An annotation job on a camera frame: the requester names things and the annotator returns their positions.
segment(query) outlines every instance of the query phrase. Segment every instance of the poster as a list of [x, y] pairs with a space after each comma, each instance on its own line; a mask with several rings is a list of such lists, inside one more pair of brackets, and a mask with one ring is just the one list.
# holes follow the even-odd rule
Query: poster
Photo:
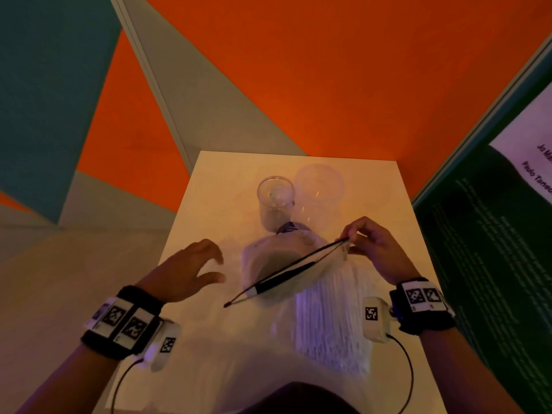
[[552, 76], [547, 79], [415, 209], [459, 329], [532, 414], [552, 414]]

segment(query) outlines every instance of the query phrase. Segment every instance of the cable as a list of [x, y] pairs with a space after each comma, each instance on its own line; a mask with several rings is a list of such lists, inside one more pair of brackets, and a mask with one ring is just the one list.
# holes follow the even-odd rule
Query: cable
[[117, 384], [117, 388], [115, 388], [115, 392], [113, 393], [113, 399], [111, 400], [111, 414], [114, 414], [115, 412], [115, 398], [117, 398], [117, 392], [119, 392], [119, 387], [121, 386], [122, 380], [125, 379], [125, 376], [129, 372], [130, 369], [132, 369], [134, 366], [136, 366], [138, 363], [142, 363], [143, 359], [138, 359], [136, 362], [133, 362], [126, 370], [125, 373], [122, 374], [121, 379], [119, 379], [119, 383]]
[[401, 344], [399, 340], [397, 340], [395, 337], [393, 337], [391, 334], [385, 334], [390, 339], [395, 340], [399, 346], [401, 346], [402, 351], [405, 353], [406, 358], [408, 359], [409, 366], [410, 366], [410, 391], [409, 391], [409, 397], [406, 399], [405, 404], [402, 406], [401, 410], [398, 412], [398, 414], [402, 414], [402, 412], [405, 410], [406, 406], [410, 402], [410, 397], [412, 396], [412, 390], [414, 389], [414, 369], [412, 368], [412, 362], [410, 361], [410, 356], [406, 352], [405, 347]]

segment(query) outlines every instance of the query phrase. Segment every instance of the forearm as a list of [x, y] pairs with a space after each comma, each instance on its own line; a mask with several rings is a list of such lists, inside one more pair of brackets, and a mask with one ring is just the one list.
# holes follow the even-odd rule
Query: forearm
[[420, 340], [449, 414], [523, 414], [456, 328]]
[[81, 344], [16, 414], [91, 413], [118, 365]]

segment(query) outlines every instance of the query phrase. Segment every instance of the transparent container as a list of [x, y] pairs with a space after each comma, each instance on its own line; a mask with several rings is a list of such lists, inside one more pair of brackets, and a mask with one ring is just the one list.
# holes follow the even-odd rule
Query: transparent container
[[293, 183], [279, 175], [267, 177], [257, 188], [260, 222], [264, 229], [276, 232], [292, 220], [295, 200]]
[[310, 164], [295, 176], [295, 208], [293, 222], [301, 222], [315, 232], [324, 230], [335, 217], [345, 182], [334, 168]]

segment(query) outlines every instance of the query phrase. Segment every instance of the white table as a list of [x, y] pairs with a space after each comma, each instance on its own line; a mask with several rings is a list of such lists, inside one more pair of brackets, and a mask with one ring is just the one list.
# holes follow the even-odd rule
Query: white table
[[[362, 413], [395, 414], [410, 385], [405, 355], [396, 343], [374, 344], [370, 374], [336, 373], [280, 345], [270, 335], [266, 314], [251, 301], [223, 308], [241, 290], [241, 250], [268, 235], [260, 226], [256, 189], [270, 175], [293, 180], [308, 164], [332, 166], [345, 180], [339, 214], [319, 234], [329, 241], [357, 217], [367, 215], [390, 229], [420, 273], [437, 283], [403, 180], [394, 161], [202, 152], [178, 210], [161, 261], [189, 243], [210, 238], [223, 251], [225, 264], [210, 262], [204, 271], [221, 270], [224, 285], [214, 285], [163, 315], [183, 326], [169, 365], [159, 373], [133, 369], [123, 381], [116, 407], [163, 413], [217, 414], [243, 409], [294, 380], [321, 385]], [[367, 259], [353, 256], [370, 277], [373, 294], [389, 302], [391, 286]], [[419, 339], [393, 334], [409, 352], [415, 385], [406, 413], [445, 413]], [[123, 362], [118, 377], [130, 361]]]

